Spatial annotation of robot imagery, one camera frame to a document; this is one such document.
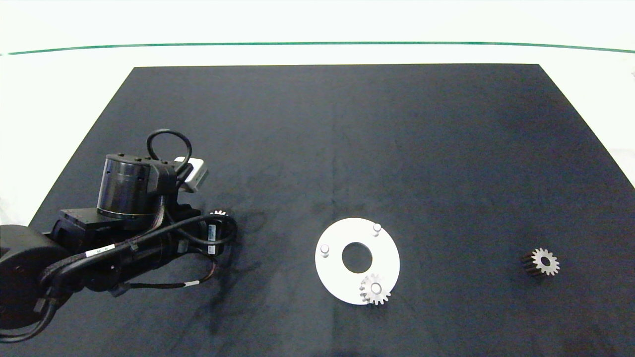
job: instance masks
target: white floor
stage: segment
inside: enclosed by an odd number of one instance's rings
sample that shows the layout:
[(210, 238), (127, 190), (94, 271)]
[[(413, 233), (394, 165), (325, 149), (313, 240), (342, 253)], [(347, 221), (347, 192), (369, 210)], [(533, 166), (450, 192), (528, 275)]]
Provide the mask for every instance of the white floor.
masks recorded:
[[(29, 223), (96, 118), (139, 66), (540, 64), (635, 184), (634, 13), (635, 3), (628, 1), (0, 1), (0, 223)], [(630, 52), (294, 44), (10, 55), (110, 44), (310, 41), (484, 41)]]

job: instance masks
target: white label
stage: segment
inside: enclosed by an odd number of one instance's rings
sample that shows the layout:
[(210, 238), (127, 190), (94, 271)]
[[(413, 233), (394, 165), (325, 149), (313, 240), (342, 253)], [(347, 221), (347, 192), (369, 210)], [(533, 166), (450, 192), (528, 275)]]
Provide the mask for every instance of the white label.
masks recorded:
[(88, 250), (86, 252), (86, 257), (92, 257), (95, 254), (99, 254), (99, 253), (104, 253), (108, 250), (114, 249), (115, 245), (111, 244), (111, 245), (107, 245), (107, 246), (103, 246), (101, 248), (97, 248), (97, 249), (93, 249), (93, 250)]
[[(211, 242), (216, 241), (216, 226), (213, 224), (207, 226), (207, 240)], [(216, 254), (216, 246), (208, 245), (207, 254)]]

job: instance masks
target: metal gear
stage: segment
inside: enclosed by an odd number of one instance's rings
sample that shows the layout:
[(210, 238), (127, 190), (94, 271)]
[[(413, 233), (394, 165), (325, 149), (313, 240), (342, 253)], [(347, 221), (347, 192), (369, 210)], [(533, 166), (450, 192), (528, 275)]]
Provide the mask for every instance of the metal gear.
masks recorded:
[(378, 274), (367, 275), (361, 281), (359, 289), (361, 290), (359, 296), (369, 304), (379, 305), (381, 303), (383, 305), (384, 301), (388, 301), (388, 296), (391, 295), (390, 292), (383, 288), (382, 279)]
[[(543, 258), (549, 261), (549, 264), (543, 263)], [(525, 271), (530, 276), (556, 275), (560, 269), (558, 258), (546, 249), (538, 248), (527, 253), (522, 259)]]

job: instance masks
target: black cable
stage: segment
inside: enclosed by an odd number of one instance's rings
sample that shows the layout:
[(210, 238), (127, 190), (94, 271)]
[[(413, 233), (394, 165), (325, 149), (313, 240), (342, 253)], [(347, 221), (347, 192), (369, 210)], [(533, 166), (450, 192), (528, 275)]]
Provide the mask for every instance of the black cable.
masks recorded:
[[(144, 232), (141, 232), (140, 234), (137, 234), (136, 236), (132, 237), (131, 239), (135, 239), (135, 238), (139, 238), (143, 235), (146, 235), (152, 231), (155, 231), (157, 229), (159, 229), (159, 227), (161, 227), (161, 225), (164, 222), (164, 215), (166, 212), (166, 200), (167, 197), (166, 196), (160, 196), (157, 199), (157, 208), (156, 208), (156, 213), (154, 216), (154, 220), (152, 221), (152, 225), (150, 226), (150, 228), (146, 229)], [(75, 263), (78, 260), (81, 260), (83, 258), (86, 258), (86, 252), (84, 253), (79, 253), (79, 254), (75, 254), (75, 255), (71, 255), (68, 258), (62, 259), (58, 262), (55, 262), (53, 264), (51, 264), (50, 266), (46, 267), (46, 269), (40, 274), (40, 278), (39, 278), (39, 284), (40, 286), (45, 286), (46, 283), (48, 282), (48, 280), (55, 274), (57, 273), (61, 268)]]
[(5, 344), (12, 344), (16, 342), (26, 341), (37, 336), (48, 326), (49, 323), (51, 323), (51, 320), (53, 320), (53, 317), (57, 312), (57, 304), (57, 300), (49, 299), (48, 305), (46, 307), (46, 312), (44, 312), (44, 316), (31, 331), (20, 333), (18, 335), (0, 334), (0, 342)]
[[(170, 222), (174, 222), (174, 220), (172, 219), (172, 216), (170, 215), (169, 211), (165, 212), (166, 217), (168, 218), (168, 220)], [(229, 241), (232, 241), (235, 237), (236, 237), (236, 221), (231, 218), (230, 216), (226, 216), (226, 215), (221, 215), (222, 217), (226, 218), (226, 221), (229, 222), (229, 224), (232, 226), (232, 232), (228, 235), (227, 238), (224, 239), (219, 239), (216, 241), (206, 241), (204, 239), (199, 239), (191, 234), (189, 234), (188, 232), (185, 232), (183, 229), (179, 228), (176, 229), (176, 232), (178, 234), (180, 234), (181, 236), (187, 238), (187, 240), (189, 240), (190, 242), (196, 243), (196, 244), (200, 244), (200, 245), (206, 245), (206, 246), (212, 246), (212, 245), (221, 245), (224, 243), (227, 243)]]
[(100, 262), (104, 259), (108, 259), (111, 258), (123, 251), (125, 251), (126, 249), (130, 249), (133, 246), (136, 246), (140, 243), (143, 243), (145, 241), (148, 241), (152, 238), (155, 238), (157, 236), (160, 236), (162, 234), (168, 233), (168, 232), (172, 232), (178, 228), (181, 228), (183, 226), (186, 226), (188, 224), (191, 223), (196, 223), (196, 222), (200, 222), (202, 220), (208, 220), (208, 219), (220, 219), (220, 220), (228, 220), (229, 222), (233, 222), (233, 224), (236, 224), (236, 221), (234, 221), (234, 219), (232, 219), (231, 217), (225, 216), (225, 215), (216, 215), (216, 214), (208, 214), (208, 215), (200, 215), (197, 217), (192, 217), (189, 219), (185, 219), (182, 220), (180, 222), (174, 223), (174, 224), (170, 224), (166, 227), (157, 229), (156, 231), (150, 232), (149, 234), (146, 234), (144, 236), (138, 237), (138, 238), (131, 238), (131, 239), (127, 239), (126, 241), (120, 242), (118, 244), (115, 244), (115, 248), (112, 248), (110, 250), (106, 250), (105, 252), (101, 252), (95, 255), (92, 255), (91, 257), (86, 257), (84, 259), (81, 259), (77, 262), (71, 263), (67, 266), (65, 266), (64, 268), (62, 268), (58, 273), (56, 273), (56, 275), (53, 277), (53, 280), (51, 282), (51, 289), (48, 293), (48, 296), (51, 297), (57, 297), (63, 290), (62, 285), (64, 283), (64, 281), (74, 272), (85, 268), (87, 266), (90, 266), (94, 263)]
[(192, 285), (198, 285), (198, 284), (204, 283), (205, 281), (208, 281), (214, 275), (214, 272), (216, 271), (217, 263), (216, 263), (216, 259), (214, 259), (213, 257), (207, 254), (204, 254), (203, 252), (201, 252), (200, 254), (204, 255), (205, 257), (208, 257), (211, 260), (211, 264), (212, 264), (210, 271), (207, 273), (206, 276), (202, 277), (201, 279), (186, 281), (183, 283), (163, 283), (163, 284), (130, 283), (126, 287), (130, 289), (144, 289), (144, 288), (176, 289), (176, 288), (185, 288), (186, 286), (192, 286)]
[(177, 167), (177, 174), (181, 173), (181, 171), (185, 169), (187, 162), (192, 157), (192, 143), (190, 143), (190, 139), (188, 139), (185, 135), (179, 133), (178, 131), (174, 131), (170, 129), (158, 129), (153, 131), (152, 133), (150, 133), (150, 135), (148, 135), (148, 139), (146, 139), (145, 141), (145, 146), (148, 149), (148, 154), (150, 155), (150, 157), (155, 160), (160, 160), (160, 159), (159, 159), (159, 156), (157, 156), (157, 154), (154, 152), (154, 149), (152, 148), (152, 141), (154, 140), (155, 136), (160, 134), (176, 135), (179, 138), (181, 138), (181, 140), (183, 140), (183, 142), (185, 143), (185, 146), (187, 147), (187, 154), (185, 155), (185, 158), (183, 159), (183, 162), (181, 163), (181, 165)]

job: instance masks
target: gear teeth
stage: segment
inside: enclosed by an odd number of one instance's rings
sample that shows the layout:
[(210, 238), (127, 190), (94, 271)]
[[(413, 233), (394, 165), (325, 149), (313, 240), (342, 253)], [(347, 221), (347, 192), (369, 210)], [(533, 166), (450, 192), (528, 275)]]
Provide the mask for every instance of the gear teeth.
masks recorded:
[[(379, 293), (375, 293), (371, 286), (374, 284), (379, 285)], [(362, 281), (361, 286), (359, 287), (361, 294), (359, 296), (362, 297), (363, 301), (366, 301), (368, 304), (374, 304), (378, 306), (379, 304), (384, 305), (386, 301), (388, 301), (388, 296), (390, 296), (390, 292), (385, 292), (382, 288), (382, 279), (379, 274), (370, 274), (367, 275)]]
[[(549, 260), (545, 265), (542, 259)], [(547, 249), (537, 248), (521, 257), (523, 268), (530, 276), (554, 276), (558, 273), (560, 262), (552, 252)]]

